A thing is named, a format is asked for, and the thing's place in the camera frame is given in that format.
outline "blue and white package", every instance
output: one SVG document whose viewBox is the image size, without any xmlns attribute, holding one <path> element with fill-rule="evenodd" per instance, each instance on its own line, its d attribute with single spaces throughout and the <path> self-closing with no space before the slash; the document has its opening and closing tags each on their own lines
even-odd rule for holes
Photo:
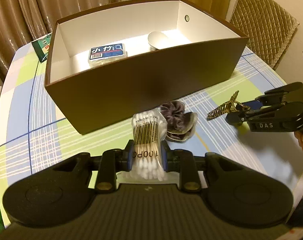
<svg viewBox="0 0 303 240">
<path fill-rule="evenodd" d="M 120 58 L 127 57 L 125 45 L 123 43 L 110 44 L 106 46 L 94 47 L 90 49 L 88 63 L 91 67 L 96 67 Z"/>
</svg>

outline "round table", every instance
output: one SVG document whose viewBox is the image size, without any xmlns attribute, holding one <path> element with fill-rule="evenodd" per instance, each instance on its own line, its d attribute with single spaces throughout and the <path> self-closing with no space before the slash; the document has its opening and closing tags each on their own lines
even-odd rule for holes
<svg viewBox="0 0 303 240">
<path fill-rule="evenodd" d="M 6 188 L 79 152 L 101 155 L 124 148 L 132 138 L 130 119 L 80 135 L 44 89 L 46 62 L 40 63 L 31 46 L 15 54 L 0 98 L 0 206 L 4 224 L 10 222 L 2 206 Z M 287 185 L 295 205 L 303 195 L 303 152 L 292 133 L 252 133 L 246 124 L 236 129 L 224 116 L 211 121 L 207 113 L 228 101 L 253 100 L 285 82 L 258 56 L 246 48 L 232 77 L 213 87 L 181 98 L 186 111 L 198 113 L 194 136 L 186 143 L 169 143 L 194 155 L 216 152 Z"/>
</svg>

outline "brass screw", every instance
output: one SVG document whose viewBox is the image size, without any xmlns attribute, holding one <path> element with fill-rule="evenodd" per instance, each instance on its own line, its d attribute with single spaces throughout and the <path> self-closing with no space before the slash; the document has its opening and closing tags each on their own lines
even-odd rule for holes
<svg viewBox="0 0 303 240">
<path fill-rule="evenodd" d="M 197 182 L 191 181 L 191 182 L 186 182 L 184 184 L 184 188 L 186 190 L 197 190 L 200 188 L 200 185 Z"/>
<path fill-rule="evenodd" d="M 112 187 L 112 184 L 109 182 L 100 182 L 96 186 L 96 188 L 99 190 L 110 190 Z"/>
</svg>

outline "quilted chair cover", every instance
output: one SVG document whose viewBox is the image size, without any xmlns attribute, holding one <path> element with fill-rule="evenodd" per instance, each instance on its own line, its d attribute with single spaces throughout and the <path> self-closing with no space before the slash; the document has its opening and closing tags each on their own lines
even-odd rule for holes
<svg viewBox="0 0 303 240">
<path fill-rule="evenodd" d="M 299 25 L 273 0 L 237 0 L 230 23 L 249 36 L 247 46 L 273 69 Z"/>
</svg>

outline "open box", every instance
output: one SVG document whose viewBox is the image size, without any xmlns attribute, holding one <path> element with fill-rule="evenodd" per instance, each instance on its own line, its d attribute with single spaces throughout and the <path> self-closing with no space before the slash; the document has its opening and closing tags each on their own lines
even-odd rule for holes
<svg viewBox="0 0 303 240">
<path fill-rule="evenodd" d="M 162 31 L 177 46 L 151 51 Z M 45 88 L 81 134 L 230 78 L 248 37 L 188 0 L 132 0 L 57 21 Z M 124 43 L 128 57 L 90 68 L 89 50 Z"/>
</svg>

